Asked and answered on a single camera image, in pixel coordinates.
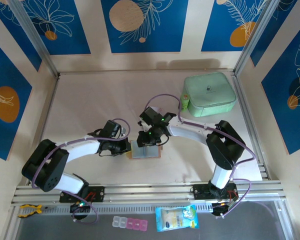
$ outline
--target white table surface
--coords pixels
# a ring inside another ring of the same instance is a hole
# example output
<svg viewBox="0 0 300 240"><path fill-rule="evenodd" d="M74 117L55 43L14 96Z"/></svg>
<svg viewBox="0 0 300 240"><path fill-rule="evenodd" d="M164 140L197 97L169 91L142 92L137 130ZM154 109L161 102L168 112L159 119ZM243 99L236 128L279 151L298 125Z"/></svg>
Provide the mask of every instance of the white table surface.
<svg viewBox="0 0 300 240"><path fill-rule="evenodd" d="M232 83L230 72L223 72ZM103 128L107 120L123 118L131 126L129 140L136 140L140 131L139 115L151 97L162 93L180 96L186 77L205 73L208 71L156 70L61 75L42 139L71 141ZM155 99L151 106L172 113L178 111L178 101L168 96ZM232 111L226 113L193 117L187 111L181 116L202 123L228 121L252 148L238 102ZM239 161L250 157L244 151ZM187 138L171 137L163 146L161 158L131 160L126 155L88 155L68 163L65 172L75 173L90 184L160 184L207 182L214 168L215 163L206 145ZM240 166L234 177L262 180L256 160Z"/></svg>

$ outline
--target yellow tool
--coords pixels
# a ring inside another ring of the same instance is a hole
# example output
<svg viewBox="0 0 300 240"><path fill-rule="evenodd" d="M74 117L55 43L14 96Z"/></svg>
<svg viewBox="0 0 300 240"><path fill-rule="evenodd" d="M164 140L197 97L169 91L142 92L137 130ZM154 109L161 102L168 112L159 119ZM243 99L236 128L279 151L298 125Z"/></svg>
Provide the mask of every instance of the yellow tool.
<svg viewBox="0 0 300 240"><path fill-rule="evenodd" d="M25 208L32 208L34 209L34 211L28 213L28 214L19 214L18 217L21 219L25 219L28 218L34 214L42 214L42 205L32 205L32 204L25 204L25 205L21 205L20 206L21 209L25 209Z"/></svg>

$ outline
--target small box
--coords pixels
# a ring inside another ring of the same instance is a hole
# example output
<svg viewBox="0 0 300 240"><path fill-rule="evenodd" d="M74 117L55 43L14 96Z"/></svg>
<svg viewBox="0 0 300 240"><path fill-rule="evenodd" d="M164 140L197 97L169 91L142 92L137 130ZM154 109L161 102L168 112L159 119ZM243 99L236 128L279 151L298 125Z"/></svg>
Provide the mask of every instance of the small box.
<svg viewBox="0 0 300 240"><path fill-rule="evenodd" d="M133 218L128 218L126 221L126 228L127 229L133 229L134 228L134 219Z"/></svg>
<svg viewBox="0 0 300 240"><path fill-rule="evenodd" d="M128 218L126 218L124 216L120 217L119 227L122 229L125 229L127 227L127 220L128 220Z"/></svg>
<svg viewBox="0 0 300 240"><path fill-rule="evenodd" d="M133 230L140 230L140 219L133 219Z"/></svg>
<svg viewBox="0 0 300 240"><path fill-rule="evenodd" d="M115 228L118 228L120 225L120 217L119 216L114 216L113 221L112 221L112 226Z"/></svg>
<svg viewBox="0 0 300 240"><path fill-rule="evenodd" d="M222 72L187 77L184 80L183 93L190 98L188 109L194 117L231 111L237 99Z"/></svg>
<svg viewBox="0 0 300 240"><path fill-rule="evenodd" d="M141 220L140 221L140 231L146 232L148 228L148 221L147 220Z"/></svg>

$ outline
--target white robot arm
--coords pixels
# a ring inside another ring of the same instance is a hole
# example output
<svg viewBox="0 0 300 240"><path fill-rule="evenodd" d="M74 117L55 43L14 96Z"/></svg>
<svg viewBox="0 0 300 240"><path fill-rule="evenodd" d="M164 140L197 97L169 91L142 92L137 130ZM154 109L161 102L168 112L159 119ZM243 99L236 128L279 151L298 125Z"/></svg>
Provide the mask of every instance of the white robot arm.
<svg viewBox="0 0 300 240"><path fill-rule="evenodd" d="M207 145L216 163L210 183L219 190L227 186L233 167L244 151L239 144L213 131L214 128L217 128L245 144L226 121L220 121L216 125L199 123L179 118L174 113L162 116L152 107L148 107L140 115L139 125L143 129L139 132L137 139L139 147L160 144L162 135L166 135L168 138L171 136L184 137Z"/></svg>
<svg viewBox="0 0 300 240"><path fill-rule="evenodd" d="M88 192L89 184L77 175L64 173L66 164L85 155L100 155L105 150L111 151L111 156L131 151L127 136L120 138L125 131L120 124L109 120L104 128L88 133L82 139L61 145L45 139L23 166L22 175L44 192L56 189L84 196Z"/></svg>

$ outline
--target blue snack package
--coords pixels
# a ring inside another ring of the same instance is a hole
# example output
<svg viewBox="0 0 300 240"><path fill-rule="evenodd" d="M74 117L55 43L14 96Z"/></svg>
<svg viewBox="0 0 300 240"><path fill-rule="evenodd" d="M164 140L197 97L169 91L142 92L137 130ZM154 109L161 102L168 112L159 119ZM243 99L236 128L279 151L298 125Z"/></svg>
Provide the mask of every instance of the blue snack package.
<svg viewBox="0 0 300 240"><path fill-rule="evenodd" d="M157 207L155 209L156 230L164 232L183 228L199 228L195 205L181 207Z"/></svg>

